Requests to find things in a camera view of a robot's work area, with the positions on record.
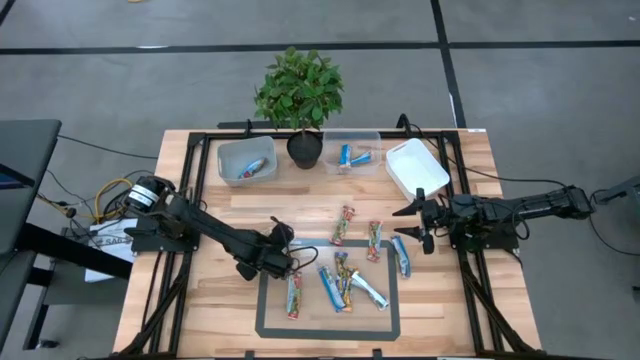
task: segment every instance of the potted plant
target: potted plant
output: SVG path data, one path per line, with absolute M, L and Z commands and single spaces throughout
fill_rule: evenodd
M 322 139 L 306 130 L 320 130 L 330 113 L 342 110 L 338 66 L 331 66 L 331 58 L 321 58 L 316 50 L 304 55 L 290 47 L 267 69 L 264 85 L 256 89 L 255 116 L 269 119 L 276 130 L 300 129 L 287 141 L 287 151 L 299 168 L 310 169 L 320 157 Z

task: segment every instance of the black floor stripe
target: black floor stripe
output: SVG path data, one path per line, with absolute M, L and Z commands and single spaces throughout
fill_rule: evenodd
M 458 80 L 456 79 L 456 72 L 453 68 L 451 51 L 448 47 L 449 41 L 447 40 L 447 31 L 444 27 L 444 18 L 442 16 L 440 2 L 438 0 L 431 0 L 431 9 L 433 10 L 436 31 L 438 32 L 438 42 L 441 45 L 440 54 L 442 55 L 442 65 L 444 66 L 451 106 L 453 107 L 453 121 L 456 127 L 466 128 L 467 120 L 464 117 L 464 110 L 462 109 L 462 99 L 460 98 L 460 91 L 458 90 Z
M 11 8 L 13 7 L 13 4 L 15 2 L 16 0 L 7 0 L 7 2 L 4 4 L 2 11 L 0 11 L 0 26 L 2 26 L 4 19 L 6 19 L 7 15 L 9 15 L 9 11 L 11 11 Z
M 0 49 L 0 55 L 104 55 L 104 54 L 178 54 L 284 51 L 294 46 L 298 50 L 420 50 L 438 49 L 436 42 L 343 42 L 247 45 L 185 45 L 141 47 L 85 48 L 12 48 Z
M 563 49 L 640 47 L 640 40 L 452 42 L 451 49 Z

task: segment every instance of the white plastic tray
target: white plastic tray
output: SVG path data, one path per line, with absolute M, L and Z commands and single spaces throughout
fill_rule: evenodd
M 429 149 L 418 139 L 411 139 L 387 151 L 387 172 L 409 201 L 416 189 L 429 196 L 451 181 Z

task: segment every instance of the gray plastic bin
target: gray plastic bin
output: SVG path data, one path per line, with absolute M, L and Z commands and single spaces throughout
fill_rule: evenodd
M 253 177 L 238 179 L 252 162 L 266 158 L 267 162 Z M 218 174 L 229 186 L 247 186 L 274 180 L 277 176 L 276 145 L 270 136 L 223 144 L 218 147 Z

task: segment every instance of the yellow wire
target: yellow wire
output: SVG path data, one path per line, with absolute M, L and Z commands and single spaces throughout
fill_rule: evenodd
M 102 220 L 102 218 L 104 217 L 108 217 L 108 216 L 112 216 L 117 214 L 119 211 L 122 210 L 122 208 L 120 209 L 116 209 L 113 210 L 111 212 L 108 212 L 104 215 L 100 215 L 100 197 L 102 197 L 102 193 L 111 185 L 113 184 L 120 184 L 120 183 L 125 183 L 127 185 L 129 185 L 129 189 L 131 189 L 133 187 L 133 183 L 131 182 L 131 180 L 129 179 L 125 179 L 125 178 L 117 178 L 117 179 L 113 179 L 111 181 L 109 181 L 108 183 L 104 184 L 104 186 L 98 190 L 98 193 L 96 194 L 96 199 L 94 202 L 94 206 L 95 206 L 95 210 L 96 210 L 96 217 L 95 217 L 95 221 L 99 224 L 100 221 Z

